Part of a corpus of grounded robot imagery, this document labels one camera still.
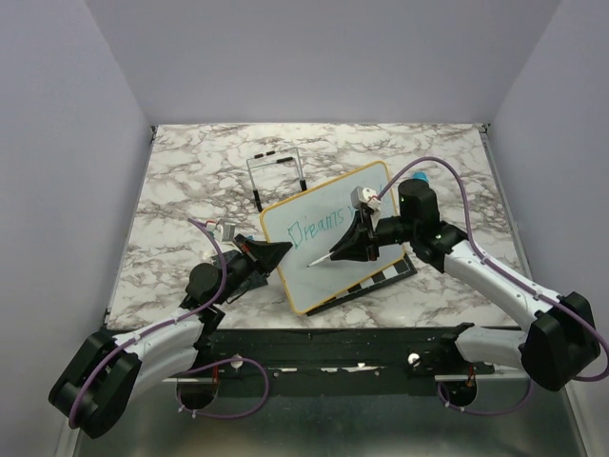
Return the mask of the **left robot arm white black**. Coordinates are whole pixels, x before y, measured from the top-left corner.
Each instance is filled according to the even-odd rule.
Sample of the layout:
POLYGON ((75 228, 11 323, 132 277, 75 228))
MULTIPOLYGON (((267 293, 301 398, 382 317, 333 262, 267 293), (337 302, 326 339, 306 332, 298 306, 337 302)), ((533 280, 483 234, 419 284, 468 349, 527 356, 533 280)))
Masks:
POLYGON ((186 296, 166 319, 132 332, 92 333, 49 392, 69 427, 98 438, 138 394, 186 372, 204 374, 211 354, 202 347, 224 318, 219 306, 254 274, 269 275, 291 250, 289 242, 262 242, 238 234, 236 254, 201 263, 188 276, 186 296))

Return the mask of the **white whiteboard marker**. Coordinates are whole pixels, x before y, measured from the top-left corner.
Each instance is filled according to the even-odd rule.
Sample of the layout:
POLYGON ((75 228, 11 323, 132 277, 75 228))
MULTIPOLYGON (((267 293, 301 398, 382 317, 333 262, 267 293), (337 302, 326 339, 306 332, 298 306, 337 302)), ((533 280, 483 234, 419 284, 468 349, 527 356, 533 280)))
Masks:
POLYGON ((308 268, 311 268, 311 267, 317 266, 317 265, 319 265, 320 263, 322 263, 322 262, 324 262, 324 261, 326 261, 326 260, 329 260, 329 259, 331 258, 331 255, 332 255, 331 253, 325 254, 324 256, 322 256, 322 257, 320 257, 320 258, 318 258, 318 259, 314 260, 313 262, 309 263, 309 264, 307 265, 307 267, 308 267, 308 268))

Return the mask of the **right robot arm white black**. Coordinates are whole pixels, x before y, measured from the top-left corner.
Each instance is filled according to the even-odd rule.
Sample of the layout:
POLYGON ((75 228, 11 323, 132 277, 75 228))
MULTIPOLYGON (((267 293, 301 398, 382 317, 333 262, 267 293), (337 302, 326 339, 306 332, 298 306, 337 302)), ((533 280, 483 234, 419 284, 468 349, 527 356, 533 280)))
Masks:
POLYGON ((354 189, 352 223, 330 249, 330 260, 371 262, 382 247, 407 243, 424 263, 475 289, 518 325, 505 330, 461 324, 444 337, 436 355, 422 358, 424 365, 451 373, 470 363, 506 366, 558 391, 599 357, 591 306, 582 295, 536 286, 484 254, 465 231, 441 219, 437 195, 424 180, 401 182, 398 195, 399 215, 381 217, 377 196, 354 189))

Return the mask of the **yellow framed whiteboard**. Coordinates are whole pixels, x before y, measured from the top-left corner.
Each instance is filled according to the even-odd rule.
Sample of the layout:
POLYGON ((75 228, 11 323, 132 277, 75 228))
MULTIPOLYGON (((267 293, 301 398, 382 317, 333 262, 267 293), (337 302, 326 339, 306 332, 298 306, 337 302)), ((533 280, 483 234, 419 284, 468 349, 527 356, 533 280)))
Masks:
POLYGON ((268 242, 292 244, 277 270, 295 313, 307 313, 404 257, 405 247, 393 245, 380 248, 380 258, 374 262, 324 261, 310 265, 329 252, 353 221, 353 189, 364 187, 379 192, 388 181, 386 163, 374 161, 291 196, 260 214, 268 242))

